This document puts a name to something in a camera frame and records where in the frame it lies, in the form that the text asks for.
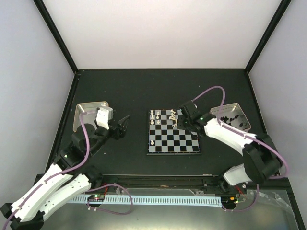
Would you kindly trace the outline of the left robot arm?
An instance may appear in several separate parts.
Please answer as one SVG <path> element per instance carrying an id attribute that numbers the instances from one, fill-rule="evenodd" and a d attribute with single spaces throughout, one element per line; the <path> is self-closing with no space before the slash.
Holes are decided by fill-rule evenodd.
<path id="1" fill-rule="evenodd" d="M 0 208 L 6 218 L 3 225 L 13 230 L 39 230 L 44 222 L 69 200 L 86 192 L 108 187 L 103 175 L 88 160 L 94 156 L 109 139 L 125 137 L 130 116 L 118 122 L 95 116 L 94 122 L 83 121 L 86 112 L 77 119 L 71 141 L 61 150 L 45 174 L 21 198 L 5 203 Z"/>

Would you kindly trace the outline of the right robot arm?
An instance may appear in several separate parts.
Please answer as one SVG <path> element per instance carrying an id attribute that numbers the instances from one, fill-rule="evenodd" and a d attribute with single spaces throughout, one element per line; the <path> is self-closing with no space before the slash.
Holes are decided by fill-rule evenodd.
<path id="1" fill-rule="evenodd" d="M 179 115 L 177 128 L 214 138 L 237 151 L 243 163 L 227 169 L 218 181 L 219 190 L 230 193 L 236 185 L 246 182 L 263 184 L 268 179 L 282 179 L 276 175 L 284 167 L 272 139 L 235 129 L 212 114 L 194 118 Z"/>

